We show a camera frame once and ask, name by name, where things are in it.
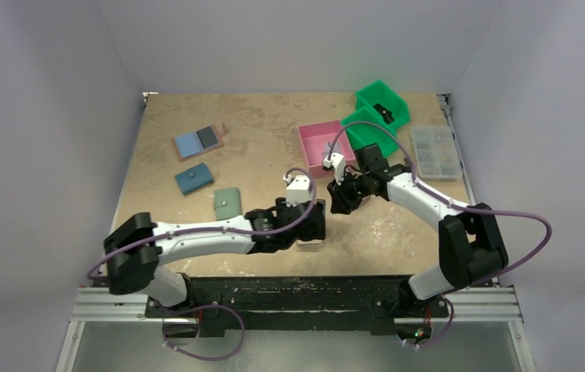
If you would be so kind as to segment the beige card holder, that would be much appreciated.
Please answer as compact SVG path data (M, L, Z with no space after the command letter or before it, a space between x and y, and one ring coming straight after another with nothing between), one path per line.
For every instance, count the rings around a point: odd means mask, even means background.
M322 240L301 241L296 242L299 251L306 253L316 253L322 249L324 242Z

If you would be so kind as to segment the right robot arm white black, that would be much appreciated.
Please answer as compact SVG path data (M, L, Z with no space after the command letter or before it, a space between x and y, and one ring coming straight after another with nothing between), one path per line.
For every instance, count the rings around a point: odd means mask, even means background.
M333 214L348 215L364 198L377 196L406 208L438 234L437 264L401 284L398 304L404 313L417 315L428 307L430 298L469 287L508 265L499 226L488 205L451 201L414 177L409 166L389 164L376 144L357 150L355 156L355 174L339 153L326 155L322 161L334 177L327 186Z

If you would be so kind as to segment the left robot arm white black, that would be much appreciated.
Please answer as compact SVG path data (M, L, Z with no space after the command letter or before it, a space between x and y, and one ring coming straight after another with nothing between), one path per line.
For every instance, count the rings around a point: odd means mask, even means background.
M167 269L178 260L214 254L276 253L297 241L326 238L325 200L254 209L231 219L197 224L154 222L148 212L131 216L103 242L106 282L111 294L142 293L156 299L174 316L194 309L191 284Z

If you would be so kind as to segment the cards in pink box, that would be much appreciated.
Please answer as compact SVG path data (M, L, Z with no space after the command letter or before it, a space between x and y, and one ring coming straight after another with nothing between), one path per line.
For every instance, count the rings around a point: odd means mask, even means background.
M333 146L333 148L331 148L331 143L325 143L323 154L326 156L331 149L332 149L332 153L342 154L341 146L339 143L336 143Z

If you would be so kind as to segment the green card holder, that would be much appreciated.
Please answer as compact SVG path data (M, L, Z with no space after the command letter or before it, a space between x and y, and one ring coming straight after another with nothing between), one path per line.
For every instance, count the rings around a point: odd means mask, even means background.
M241 193L238 188L220 188L214 191L215 219L222 221L243 214Z

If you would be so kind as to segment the blue card holder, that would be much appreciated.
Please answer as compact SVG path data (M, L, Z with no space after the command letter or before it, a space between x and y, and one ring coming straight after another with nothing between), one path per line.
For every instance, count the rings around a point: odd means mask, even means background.
M176 174L174 180L183 195L189 195L214 182L212 173L206 163L199 163Z

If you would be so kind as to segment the open brown card holder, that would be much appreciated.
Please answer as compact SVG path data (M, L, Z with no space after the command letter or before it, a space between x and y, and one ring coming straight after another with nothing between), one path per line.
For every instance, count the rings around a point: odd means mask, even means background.
M224 146L223 136L226 133L227 127L224 123L220 126L206 126L175 136L172 144L178 160L182 162Z

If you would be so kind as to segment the front green bin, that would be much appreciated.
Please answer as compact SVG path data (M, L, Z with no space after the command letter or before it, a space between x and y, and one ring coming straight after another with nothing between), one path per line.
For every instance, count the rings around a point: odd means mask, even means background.
M397 137L396 130L389 124L386 124L384 118L374 109L369 106L362 106L354 113L348 115L340 121L342 126L346 126L352 122L365 121L375 123L384 128L392 136ZM382 129L375 128L364 124L350 126L346 130L349 143L354 151L377 144L380 147L381 153L385 158L399 150L396 141L387 134L384 134Z

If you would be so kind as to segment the green bin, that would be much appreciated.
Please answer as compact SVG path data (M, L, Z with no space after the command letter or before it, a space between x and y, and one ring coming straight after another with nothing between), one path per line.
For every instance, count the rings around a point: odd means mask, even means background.
M354 113L348 115L340 121L342 126L346 126L352 122L365 121L375 123L384 128L392 136L397 137L396 130L389 124L386 124L384 118L374 109L369 106L362 106ZM349 143L354 151L377 144L380 147L381 153L385 158L399 150L396 141L387 134L384 134L382 129L375 128L364 124L350 126L346 130Z
M396 131L411 121L411 114L407 102L402 99L382 80L368 84L355 92L356 109L362 106L373 106L377 103L393 113L394 121L389 124Z

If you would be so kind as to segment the pink box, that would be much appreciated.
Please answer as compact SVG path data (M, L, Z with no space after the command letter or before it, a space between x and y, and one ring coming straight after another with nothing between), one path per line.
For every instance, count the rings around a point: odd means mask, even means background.
M317 122L298 127L306 167L314 179L330 176L330 173L322 168L322 161L326 157L323 154L324 145L325 143L332 143L336 133L341 128L342 125L339 120ZM337 143L341 146L342 155L347 164L356 166L356 158L346 133L339 137Z

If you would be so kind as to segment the black object in bin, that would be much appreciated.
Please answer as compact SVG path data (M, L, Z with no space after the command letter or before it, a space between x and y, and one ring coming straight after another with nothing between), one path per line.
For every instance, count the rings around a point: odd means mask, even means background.
M382 117L382 120L386 124L391 124L394 121L393 113L385 108L382 104L377 103L373 106L373 108Z

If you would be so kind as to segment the clear screw organizer box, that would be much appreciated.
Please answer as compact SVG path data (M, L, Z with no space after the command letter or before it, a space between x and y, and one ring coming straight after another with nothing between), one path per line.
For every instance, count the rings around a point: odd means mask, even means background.
M463 176L455 138L448 126L413 126L411 140L420 178L448 181Z

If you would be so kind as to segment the rear green bin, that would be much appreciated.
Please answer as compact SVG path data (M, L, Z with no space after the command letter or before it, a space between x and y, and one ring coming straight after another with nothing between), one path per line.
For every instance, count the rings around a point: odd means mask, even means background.
M411 121L411 114L407 102L402 99L382 80L368 84L355 92L356 109L362 106L373 106L377 103L393 113L394 121L389 124L396 131Z

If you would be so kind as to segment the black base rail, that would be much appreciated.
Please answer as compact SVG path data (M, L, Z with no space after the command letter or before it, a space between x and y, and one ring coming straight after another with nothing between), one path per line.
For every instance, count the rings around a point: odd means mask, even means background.
M199 320L202 337L227 330L363 331L373 336L431 334L430 317L446 320L446 301L401 303L406 275L328 277L193 277L192 301L173 307L146 301L152 319Z

